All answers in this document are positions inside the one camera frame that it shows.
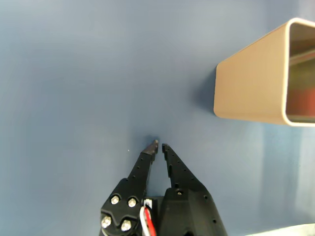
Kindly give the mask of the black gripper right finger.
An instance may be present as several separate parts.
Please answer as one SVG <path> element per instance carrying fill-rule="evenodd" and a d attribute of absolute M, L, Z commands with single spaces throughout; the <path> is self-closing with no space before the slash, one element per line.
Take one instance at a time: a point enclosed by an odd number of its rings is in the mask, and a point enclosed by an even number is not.
<path fill-rule="evenodd" d="M 227 232 L 207 188 L 176 152 L 162 145 L 171 187 L 159 213 L 160 236 L 226 236 Z"/>

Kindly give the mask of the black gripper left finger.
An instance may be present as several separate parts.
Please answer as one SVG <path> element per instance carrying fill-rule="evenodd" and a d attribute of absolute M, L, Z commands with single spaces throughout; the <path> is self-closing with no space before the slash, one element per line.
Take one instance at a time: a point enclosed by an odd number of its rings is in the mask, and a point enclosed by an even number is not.
<path fill-rule="evenodd" d="M 119 181 L 100 210 L 101 236 L 142 236 L 140 209 L 147 197 L 151 165 L 158 152 L 154 140 L 140 152 L 129 176 Z"/>

